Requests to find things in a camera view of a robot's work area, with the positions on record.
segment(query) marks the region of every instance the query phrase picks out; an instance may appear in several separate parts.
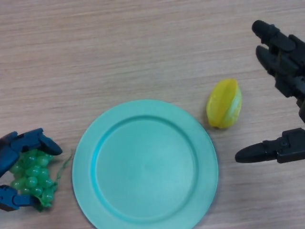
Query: plastic grapes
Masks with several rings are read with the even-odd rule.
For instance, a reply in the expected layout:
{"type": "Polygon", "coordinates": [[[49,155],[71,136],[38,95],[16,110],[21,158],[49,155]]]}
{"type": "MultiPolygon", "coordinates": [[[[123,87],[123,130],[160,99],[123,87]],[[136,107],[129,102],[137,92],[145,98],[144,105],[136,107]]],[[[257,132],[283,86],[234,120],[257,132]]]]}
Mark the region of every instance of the plastic grapes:
{"type": "Polygon", "coordinates": [[[46,166],[53,159],[37,149],[21,154],[19,160],[10,169],[15,180],[11,186],[21,194],[31,194],[36,196],[43,206],[50,206],[54,199],[54,182],[49,176],[46,166]]]}

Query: wooden table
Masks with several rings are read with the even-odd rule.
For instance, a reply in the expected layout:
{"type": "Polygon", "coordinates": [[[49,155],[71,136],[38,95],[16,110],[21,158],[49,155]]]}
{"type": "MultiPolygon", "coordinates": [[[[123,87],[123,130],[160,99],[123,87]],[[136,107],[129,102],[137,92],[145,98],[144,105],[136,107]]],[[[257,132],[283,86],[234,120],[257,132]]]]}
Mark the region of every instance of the wooden table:
{"type": "MultiPolygon", "coordinates": [[[[112,106],[165,100],[194,115],[217,149],[219,187],[198,229],[303,229],[305,162],[234,160],[241,148],[303,126],[295,99],[274,88],[256,59],[257,19],[305,40],[300,0],[2,0],[0,134],[43,127],[64,149],[63,161],[112,106]],[[230,77],[243,93],[240,119],[214,130],[205,103],[230,77]]],[[[71,164],[52,210],[2,211],[0,228],[92,228],[73,195],[71,164]]]]}

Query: grape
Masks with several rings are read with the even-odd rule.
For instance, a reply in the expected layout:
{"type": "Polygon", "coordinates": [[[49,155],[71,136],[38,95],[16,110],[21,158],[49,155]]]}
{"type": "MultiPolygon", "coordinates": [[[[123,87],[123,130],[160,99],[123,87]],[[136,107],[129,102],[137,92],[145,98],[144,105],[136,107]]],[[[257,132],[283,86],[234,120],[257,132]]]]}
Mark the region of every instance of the grape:
{"type": "Polygon", "coordinates": [[[32,188],[30,190],[30,192],[31,192],[32,195],[34,195],[36,197],[39,197],[42,194],[42,187],[36,186],[36,187],[32,188]]]}
{"type": "Polygon", "coordinates": [[[49,160],[46,156],[39,156],[37,158],[37,164],[41,167],[46,167],[49,163],[49,160]]]}
{"type": "Polygon", "coordinates": [[[28,195],[30,194],[30,190],[27,188],[27,187],[23,187],[21,190],[20,190],[21,194],[23,195],[28,195]]]}
{"type": "Polygon", "coordinates": [[[19,172],[22,172],[23,171],[23,168],[22,166],[20,165],[20,163],[15,163],[11,168],[10,168],[10,172],[12,174],[16,174],[16,173],[19,173],[19,172]]]}
{"type": "Polygon", "coordinates": [[[53,159],[53,156],[52,155],[50,155],[50,154],[46,154],[46,156],[45,156],[49,161],[52,161],[52,159],[53,159]]]}
{"type": "Polygon", "coordinates": [[[20,154],[20,156],[19,156],[19,162],[22,162],[23,159],[24,159],[24,154],[20,154]]]}
{"type": "Polygon", "coordinates": [[[38,179],[47,179],[49,177],[49,171],[47,168],[41,168],[38,179]]]}
{"type": "Polygon", "coordinates": [[[40,179],[39,180],[39,184],[43,187],[43,188],[49,188],[53,185],[53,181],[50,178],[47,179],[40,179]]]}
{"type": "Polygon", "coordinates": [[[16,180],[12,181],[10,185],[14,189],[20,190],[24,186],[25,182],[26,182],[26,178],[22,177],[22,178],[19,178],[19,179],[16,179],[16,180]]]}
{"type": "Polygon", "coordinates": [[[19,178],[21,178],[23,176],[24,176],[24,172],[20,172],[20,173],[15,173],[14,174],[15,179],[19,179],[19,178]]]}
{"type": "Polygon", "coordinates": [[[46,153],[43,151],[38,150],[37,151],[37,156],[46,156],[46,153]]]}
{"type": "Polygon", "coordinates": [[[37,178],[36,177],[29,177],[25,183],[26,187],[35,187],[37,185],[37,178]]]}
{"type": "Polygon", "coordinates": [[[40,174],[40,167],[38,165],[34,165],[33,167],[25,170],[25,174],[30,177],[37,177],[40,174]]]}
{"type": "Polygon", "coordinates": [[[28,151],[27,154],[30,155],[30,156],[36,156],[36,155],[37,155],[37,152],[38,152],[37,149],[33,149],[33,150],[28,151]]]}
{"type": "Polygon", "coordinates": [[[54,193],[51,190],[47,189],[43,192],[41,199],[43,202],[51,202],[54,199],[54,193]]]}
{"type": "Polygon", "coordinates": [[[36,162],[36,157],[31,155],[26,155],[23,160],[23,164],[25,168],[32,167],[36,162]]]}

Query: toy fruit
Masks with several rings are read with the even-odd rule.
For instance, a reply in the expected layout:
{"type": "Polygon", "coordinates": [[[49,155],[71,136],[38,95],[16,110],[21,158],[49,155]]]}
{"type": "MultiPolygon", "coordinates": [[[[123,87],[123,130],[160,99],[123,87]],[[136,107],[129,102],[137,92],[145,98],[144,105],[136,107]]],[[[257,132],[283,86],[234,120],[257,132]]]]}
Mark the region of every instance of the toy fruit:
{"type": "Polygon", "coordinates": [[[242,93],[235,79],[220,81],[210,94],[206,113],[209,124],[228,128],[238,119],[242,107],[242,93]]]}

